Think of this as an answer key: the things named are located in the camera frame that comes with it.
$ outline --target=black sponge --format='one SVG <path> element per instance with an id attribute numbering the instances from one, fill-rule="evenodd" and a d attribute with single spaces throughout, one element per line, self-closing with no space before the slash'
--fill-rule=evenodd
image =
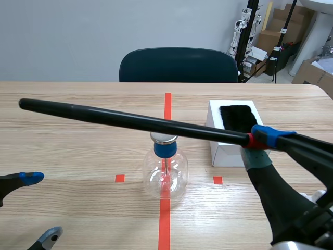
<path id="1" fill-rule="evenodd" d="M 224 129 L 243 133 L 251 133 L 257 124 L 251 108 L 247 105 L 231 105 L 220 107 Z"/>

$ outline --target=dark green chair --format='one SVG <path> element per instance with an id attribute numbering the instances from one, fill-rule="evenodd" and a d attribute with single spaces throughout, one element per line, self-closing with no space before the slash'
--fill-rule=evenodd
<path id="1" fill-rule="evenodd" d="M 238 82 L 235 60 L 203 48 L 147 48 L 127 54 L 120 82 Z"/>

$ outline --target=red tape mark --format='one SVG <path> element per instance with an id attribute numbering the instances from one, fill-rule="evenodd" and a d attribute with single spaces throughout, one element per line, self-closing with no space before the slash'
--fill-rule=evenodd
<path id="1" fill-rule="evenodd" d="M 214 184 L 215 185 L 222 185 L 223 184 L 222 176 L 214 176 L 213 179 L 214 179 Z"/>
<path id="2" fill-rule="evenodd" d="M 165 94 L 164 118 L 171 120 L 171 93 Z M 168 172 L 171 171 L 170 159 L 167 159 Z M 165 161 L 162 161 L 162 172 L 165 172 Z M 162 197 L 170 197 L 170 175 L 166 175 L 162 182 Z M 160 201 L 160 228 L 158 235 L 158 250 L 170 250 L 170 207 L 169 199 Z"/>
<path id="3" fill-rule="evenodd" d="M 114 182 L 125 182 L 125 175 L 124 174 L 117 174 Z"/>

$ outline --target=clear glass bottle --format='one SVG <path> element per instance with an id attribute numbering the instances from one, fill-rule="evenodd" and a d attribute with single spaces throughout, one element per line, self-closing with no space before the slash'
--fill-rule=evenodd
<path id="1" fill-rule="evenodd" d="M 150 137 L 154 141 L 154 149 L 144 160 L 144 186 L 156 198 L 176 198 L 187 185 L 187 158 L 177 149 L 177 136 L 152 132 Z"/>

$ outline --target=wooden table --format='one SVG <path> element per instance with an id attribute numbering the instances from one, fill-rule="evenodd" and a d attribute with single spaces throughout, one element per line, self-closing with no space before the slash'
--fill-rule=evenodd
<path id="1" fill-rule="evenodd" d="M 204 125 L 210 99 L 251 99 L 265 125 L 333 142 L 333 102 L 313 85 L 1 82 L 1 175 L 41 171 L 45 179 L 5 198 L 0 249 L 25 250 L 54 226 L 64 229 L 54 250 L 158 249 L 160 202 L 143 189 L 141 173 L 149 133 L 24 111 L 18 100 L 162 118 L 165 92 L 173 94 L 174 120 Z M 211 167 L 207 141 L 178 145 L 190 177 L 184 198 L 171 204 L 171 249 L 268 249 L 270 226 L 245 170 Z M 286 154 L 271 159 L 297 191 L 323 188 Z M 125 182 L 115 183 L 116 174 Z"/>

